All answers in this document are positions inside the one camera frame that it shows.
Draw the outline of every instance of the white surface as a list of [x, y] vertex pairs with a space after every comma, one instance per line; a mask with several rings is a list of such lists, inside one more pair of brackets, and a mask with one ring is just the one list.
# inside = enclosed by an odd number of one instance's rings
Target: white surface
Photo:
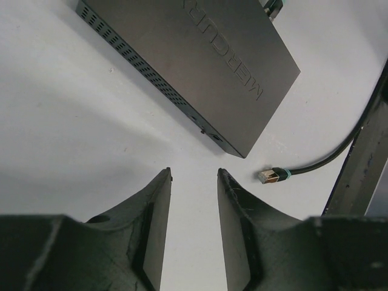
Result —
[[275, 26], [301, 74], [247, 159], [225, 154], [74, 12], [0, 0], [0, 213], [82, 221], [174, 177], [162, 290], [226, 290], [216, 198], [224, 167], [297, 218], [320, 215], [344, 161], [275, 185], [253, 172], [311, 162], [353, 127], [388, 53], [388, 2], [287, 1]]

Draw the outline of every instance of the plugged-in connector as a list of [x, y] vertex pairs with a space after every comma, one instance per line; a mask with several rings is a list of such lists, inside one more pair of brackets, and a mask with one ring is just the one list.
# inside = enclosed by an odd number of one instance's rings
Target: plugged-in connector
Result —
[[276, 183], [290, 177], [290, 171], [282, 168], [272, 168], [271, 170], [262, 171], [258, 174], [258, 178], [262, 184]]

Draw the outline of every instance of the router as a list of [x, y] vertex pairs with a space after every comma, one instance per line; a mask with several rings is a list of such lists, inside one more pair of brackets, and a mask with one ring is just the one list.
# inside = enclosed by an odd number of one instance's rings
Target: router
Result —
[[300, 73], [258, 0], [80, 0], [76, 12], [242, 158]]

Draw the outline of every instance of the ventilation grille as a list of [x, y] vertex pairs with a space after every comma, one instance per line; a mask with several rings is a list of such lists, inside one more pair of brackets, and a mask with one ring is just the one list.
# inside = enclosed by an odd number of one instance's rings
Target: ventilation grille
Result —
[[121, 39], [104, 21], [80, 2], [79, 15], [132, 66], [146, 77], [160, 92], [178, 107], [185, 106], [185, 100], [155, 72], [123, 39]]

